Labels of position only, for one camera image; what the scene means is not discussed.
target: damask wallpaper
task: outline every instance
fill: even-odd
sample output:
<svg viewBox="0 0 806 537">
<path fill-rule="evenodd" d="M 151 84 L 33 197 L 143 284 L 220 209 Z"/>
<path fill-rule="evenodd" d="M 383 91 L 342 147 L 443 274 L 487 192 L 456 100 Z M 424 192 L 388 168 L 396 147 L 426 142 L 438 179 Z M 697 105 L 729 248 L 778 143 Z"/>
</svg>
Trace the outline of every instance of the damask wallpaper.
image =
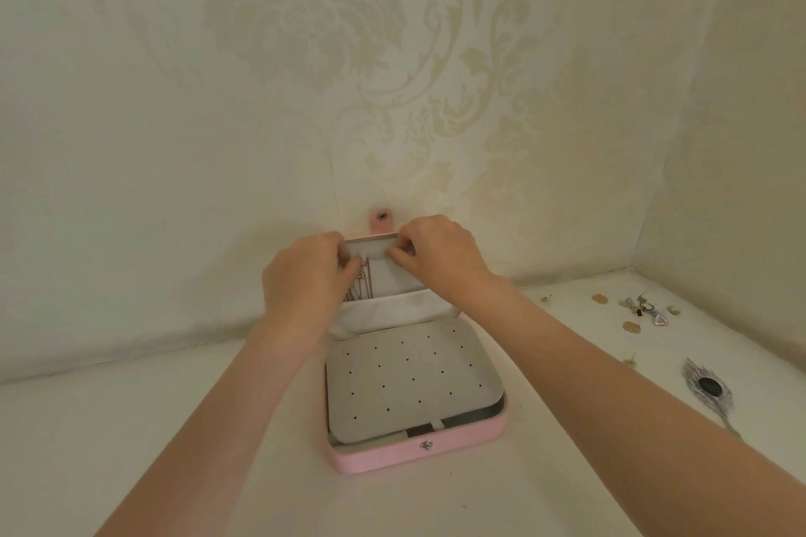
<svg viewBox="0 0 806 537">
<path fill-rule="evenodd" d="M 374 206 L 629 265 L 715 1 L 0 0 L 0 376 L 237 327 Z"/>
<path fill-rule="evenodd" d="M 806 369 L 806 0 L 720 0 L 639 268 Z"/>
</svg>

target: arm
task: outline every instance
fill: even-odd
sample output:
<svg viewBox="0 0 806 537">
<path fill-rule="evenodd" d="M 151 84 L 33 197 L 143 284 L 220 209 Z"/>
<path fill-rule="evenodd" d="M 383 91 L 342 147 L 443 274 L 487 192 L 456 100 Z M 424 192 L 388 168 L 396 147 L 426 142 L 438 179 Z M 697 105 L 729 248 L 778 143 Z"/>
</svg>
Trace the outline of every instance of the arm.
<svg viewBox="0 0 806 537">
<path fill-rule="evenodd" d="M 266 316 L 96 537 L 224 534 L 280 397 L 356 279 L 360 261 L 348 260 L 335 232 L 277 253 Z"/>
<path fill-rule="evenodd" d="M 389 257 L 500 344 L 646 537 L 806 534 L 806 486 L 492 275 L 467 230 L 398 237 Z"/>
</svg>

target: pink jewelry box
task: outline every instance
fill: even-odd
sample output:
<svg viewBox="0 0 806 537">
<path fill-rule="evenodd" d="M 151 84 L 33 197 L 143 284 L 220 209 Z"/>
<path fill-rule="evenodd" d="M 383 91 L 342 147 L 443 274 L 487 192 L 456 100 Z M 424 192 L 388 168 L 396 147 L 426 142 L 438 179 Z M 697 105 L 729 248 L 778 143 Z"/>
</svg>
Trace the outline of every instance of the pink jewelry box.
<svg viewBox="0 0 806 537">
<path fill-rule="evenodd" d="M 362 271 L 331 334 L 325 368 L 327 450 L 337 471 L 361 473 L 496 439 L 503 383 L 458 310 L 395 266 L 388 209 L 348 241 Z"/>
</svg>

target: left hand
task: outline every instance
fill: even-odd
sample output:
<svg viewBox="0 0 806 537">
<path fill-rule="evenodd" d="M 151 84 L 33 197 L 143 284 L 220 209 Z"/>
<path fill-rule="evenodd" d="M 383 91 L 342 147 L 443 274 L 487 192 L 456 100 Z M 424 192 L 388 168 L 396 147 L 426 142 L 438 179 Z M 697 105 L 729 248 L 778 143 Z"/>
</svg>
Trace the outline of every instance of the left hand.
<svg viewBox="0 0 806 537">
<path fill-rule="evenodd" d="M 263 270 L 264 321 L 271 335 L 282 338 L 277 341 L 284 349 L 308 357 L 336 317 L 360 267 L 360 257 L 350 258 L 338 232 L 300 238 L 279 251 Z"/>
</svg>

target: hand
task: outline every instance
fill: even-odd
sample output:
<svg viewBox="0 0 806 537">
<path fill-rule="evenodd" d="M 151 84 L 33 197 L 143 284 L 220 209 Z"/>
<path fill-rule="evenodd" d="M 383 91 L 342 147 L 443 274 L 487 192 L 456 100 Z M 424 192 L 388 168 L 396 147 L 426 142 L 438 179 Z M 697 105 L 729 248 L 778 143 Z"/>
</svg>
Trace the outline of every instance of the hand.
<svg viewBox="0 0 806 537">
<path fill-rule="evenodd" d="M 338 232 L 300 238 L 275 255 L 263 270 L 264 321 L 273 335 L 284 337 L 284 349 L 308 357 L 336 317 L 360 267 L 360 257 L 350 258 Z"/>
<path fill-rule="evenodd" d="M 387 255 L 439 297 L 461 310 L 478 289 L 499 277 L 490 272 L 473 235 L 444 215 L 420 217 L 398 232 Z"/>
</svg>

